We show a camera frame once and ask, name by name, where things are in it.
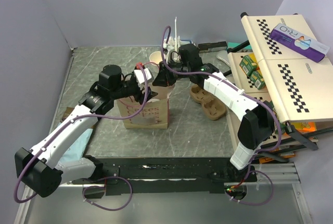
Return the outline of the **pink white paper bag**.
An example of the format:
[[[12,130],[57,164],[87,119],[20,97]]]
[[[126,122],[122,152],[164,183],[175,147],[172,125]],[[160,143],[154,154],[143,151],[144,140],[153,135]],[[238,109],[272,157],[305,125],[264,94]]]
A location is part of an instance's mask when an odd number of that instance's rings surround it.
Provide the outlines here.
[[[167,129],[170,121],[169,98],[174,85],[168,87],[153,86],[148,84],[152,91],[158,92],[154,99],[158,102],[146,103],[143,110],[133,118],[123,120],[127,129]],[[137,112],[141,105],[133,97],[117,100],[121,117],[130,116]]]

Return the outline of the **brown pulp cup carrier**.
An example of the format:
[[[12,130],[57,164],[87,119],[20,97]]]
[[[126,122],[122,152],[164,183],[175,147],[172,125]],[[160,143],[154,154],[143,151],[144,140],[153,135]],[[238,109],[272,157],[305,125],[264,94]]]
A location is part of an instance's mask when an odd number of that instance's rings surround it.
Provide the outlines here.
[[[222,101],[196,84],[190,89],[190,97],[201,105],[203,113],[210,120],[218,120],[225,116],[227,112]]]

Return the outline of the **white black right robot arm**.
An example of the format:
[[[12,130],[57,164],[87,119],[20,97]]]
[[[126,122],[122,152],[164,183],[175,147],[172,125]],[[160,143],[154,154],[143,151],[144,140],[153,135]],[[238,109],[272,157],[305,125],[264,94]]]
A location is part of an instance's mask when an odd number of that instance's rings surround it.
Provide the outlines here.
[[[267,102],[261,102],[233,85],[213,64],[203,63],[193,44],[183,45],[176,52],[163,43],[161,58],[158,75],[152,83],[154,86],[167,87],[179,79],[188,78],[219,99],[240,120],[239,143],[230,158],[233,165],[227,169],[232,181],[240,181],[246,174],[245,167],[275,131],[277,118],[273,110]]]

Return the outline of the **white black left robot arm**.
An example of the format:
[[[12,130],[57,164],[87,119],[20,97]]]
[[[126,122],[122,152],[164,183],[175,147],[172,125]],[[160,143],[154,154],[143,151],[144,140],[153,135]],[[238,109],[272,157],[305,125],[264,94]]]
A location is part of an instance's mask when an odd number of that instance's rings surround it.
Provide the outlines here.
[[[74,107],[72,113],[49,136],[29,150],[19,149],[15,153],[16,173],[35,195],[48,197],[63,183],[87,179],[97,183],[103,177],[103,164],[92,156],[86,156],[69,163],[60,159],[68,148],[90,127],[114,107],[117,99],[134,97],[145,106],[157,95],[148,84],[152,73],[142,64],[137,64],[130,77],[123,75],[117,65],[106,65]]]

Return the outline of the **white plastic cup lid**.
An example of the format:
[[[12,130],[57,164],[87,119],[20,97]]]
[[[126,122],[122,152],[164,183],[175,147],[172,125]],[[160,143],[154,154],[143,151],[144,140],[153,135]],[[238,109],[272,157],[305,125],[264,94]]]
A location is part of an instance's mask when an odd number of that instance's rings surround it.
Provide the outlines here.
[[[159,101],[159,99],[154,99],[154,98],[152,98],[152,99],[150,99],[149,101],[148,101],[148,103],[153,103],[153,102],[158,102]]]

